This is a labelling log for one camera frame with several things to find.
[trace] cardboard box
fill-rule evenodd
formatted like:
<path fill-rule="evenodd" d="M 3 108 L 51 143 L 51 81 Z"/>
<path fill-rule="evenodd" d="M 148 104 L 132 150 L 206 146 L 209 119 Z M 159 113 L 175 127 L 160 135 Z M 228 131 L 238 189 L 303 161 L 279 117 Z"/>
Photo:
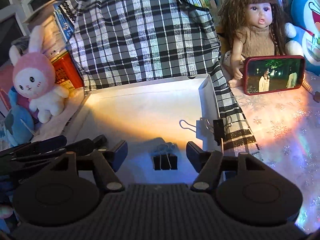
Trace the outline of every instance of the cardboard box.
<path fill-rule="evenodd" d="M 219 119 L 209 75 L 167 78 L 91 92 L 66 127 L 68 143 L 104 134 L 112 148 L 121 139 L 128 156 L 116 173 L 125 184 L 186 183 L 198 175 L 186 157 L 193 141 L 204 150 L 222 151 L 207 130 L 204 119 Z M 172 142 L 178 170 L 155 171 L 152 153 L 161 143 Z"/>

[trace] smartphone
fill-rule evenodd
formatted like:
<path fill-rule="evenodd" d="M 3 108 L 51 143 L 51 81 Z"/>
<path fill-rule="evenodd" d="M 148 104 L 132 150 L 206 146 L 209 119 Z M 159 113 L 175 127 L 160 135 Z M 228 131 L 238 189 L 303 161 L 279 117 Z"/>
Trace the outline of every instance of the smartphone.
<path fill-rule="evenodd" d="M 296 55 L 248 57 L 244 61 L 244 93 L 258 95 L 301 87 L 306 62 Z"/>

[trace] plush toy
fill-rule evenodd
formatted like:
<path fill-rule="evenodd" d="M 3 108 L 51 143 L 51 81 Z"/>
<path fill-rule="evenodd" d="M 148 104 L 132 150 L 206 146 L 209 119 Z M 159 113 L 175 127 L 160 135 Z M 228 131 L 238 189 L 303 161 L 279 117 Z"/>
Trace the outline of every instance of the plush toy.
<path fill-rule="evenodd" d="M 55 70 L 50 60 L 41 53 L 44 28 L 36 26 L 31 35 L 28 53 L 21 56 L 18 49 L 12 46 L 9 56 L 13 70 L 13 84 L 22 96 L 31 99 L 29 109 L 39 110 L 38 119 L 41 123 L 50 120 L 64 109 L 64 98 L 69 90 L 55 84 Z"/>
<path fill-rule="evenodd" d="M 4 119 L 6 136 L 12 146 L 17 146 L 31 140 L 34 133 L 34 123 L 29 111 L 17 104 L 18 93 L 14 87 L 8 93 L 11 109 Z"/>
<path fill-rule="evenodd" d="M 289 55 L 306 59 L 306 70 L 320 75 L 320 0 L 293 0 L 291 23 L 285 25 L 290 41 L 286 44 Z"/>

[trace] blue plush toy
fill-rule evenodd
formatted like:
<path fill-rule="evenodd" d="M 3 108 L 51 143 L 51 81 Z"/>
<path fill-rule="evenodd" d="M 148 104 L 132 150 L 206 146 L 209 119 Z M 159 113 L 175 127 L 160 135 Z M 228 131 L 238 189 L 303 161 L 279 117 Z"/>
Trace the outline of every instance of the blue plush toy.
<path fill-rule="evenodd" d="M 293 0 L 291 23 L 285 25 L 290 41 L 287 54 L 301 55 L 306 59 L 306 70 L 320 75 L 320 0 Z"/>
<path fill-rule="evenodd" d="M 17 104 L 18 92 L 14 87 L 8 93 L 11 109 L 4 120 L 7 138 L 12 146 L 31 140 L 34 122 L 29 111 Z"/>

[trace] bunny ear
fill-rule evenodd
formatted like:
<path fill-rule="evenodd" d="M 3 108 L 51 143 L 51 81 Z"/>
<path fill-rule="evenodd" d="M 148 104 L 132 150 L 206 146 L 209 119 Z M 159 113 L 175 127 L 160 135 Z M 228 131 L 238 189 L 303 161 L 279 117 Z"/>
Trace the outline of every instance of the bunny ear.
<path fill-rule="evenodd" d="M 44 28 L 38 25 L 33 28 L 29 40 L 29 53 L 41 52 L 44 38 Z"/>
<path fill-rule="evenodd" d="M 11 60 L 12 65 L 16 65 L 18 62 L 19 58 L 21 58 L 20 52 L 18 51 L 16 46 L 11 46 L 9 50 L 9 58 Z"/>

